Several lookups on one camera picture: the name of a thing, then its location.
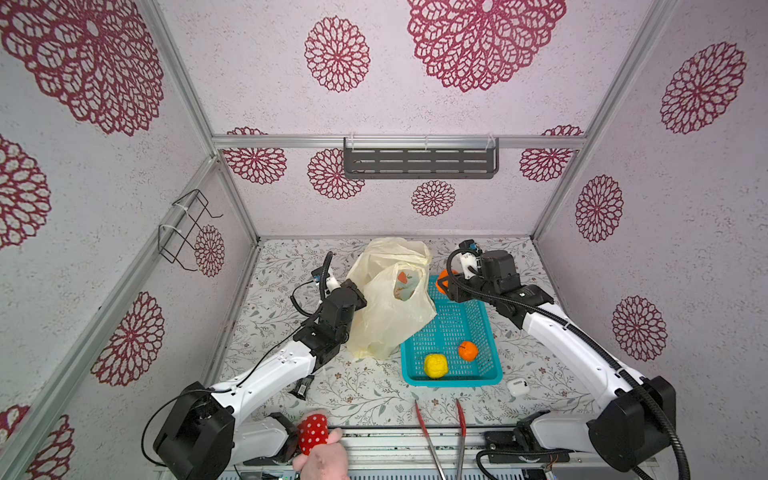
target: table surface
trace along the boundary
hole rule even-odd
[[[240,318],[225,355],[221,379],[249,369],[275,343],[292,332],[303,319],[289,300],[293,288],[310,279],[326,253],[335,256],[336,278],[344,279],[370,238],[321,240],[267,240],[262,243]],[[445,260],[456,248],[455,238],[420,241],[432,251],[431,274],[445,269]],[[554,296],[544,267],[527,237],[476,239],[484,250],[507,250],[523,283],[533,283]],[[308,310],[316,304],[313,286],[299,289],[296,299]],[[332,425],[418,425],[413,403],[419,402],[428,425],[458,425],[455,399],[460,399],[468,425],[509,425],[542,409],[589,413],[594,401],[573,373],[536,339],[520,332],[488,306],[488,316],[502,362],[504,379],[496,386],[445,388],[410,386],[402,379],[399,351],[387,360],[355,359],[342,347],[339,355],[315,373],[307,400],[300,401],[284,389],[254,413],[260,419],[281,412],[297,422],[304,413],[325,409]],[[506,382],[525,378],[528,395],[514,398]]]

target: cream plastic bag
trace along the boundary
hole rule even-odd
[[[355,312],[346,348],[356,357],[386,359],[437,312],[427,293],[432,253],[424,242],[377,238],[347,278],[368,306]]]

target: gray hanging shelf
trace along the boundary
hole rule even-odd
[[[487,148],[354,148],[344,138],[344,174],[356,180],[493,178],[498,138]]]

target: pink plush toy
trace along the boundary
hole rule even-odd
[[[299,424],[301,453],[293,460],[293,469],[302,480],[349,480],[349,459],[341,446],[341,429],[328,433],[328,415],[311,412]]]

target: teal plastic basket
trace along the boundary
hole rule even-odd
[[[429,296],[435,302],[437,316],[400,344],[402,377],[409,385],[433,388],[500,383],[504,376],[502,363],[498,360],[485,304],[477,300],[452,302],[437,290],[436,280],[436,275],[429,277]],[[458,346],[465,340],[478,347],[474,362],[458,355]],[[442,353],[448,359],[449,372],[442,378],[430,379],[424,373],[424,358],[430,353]]]

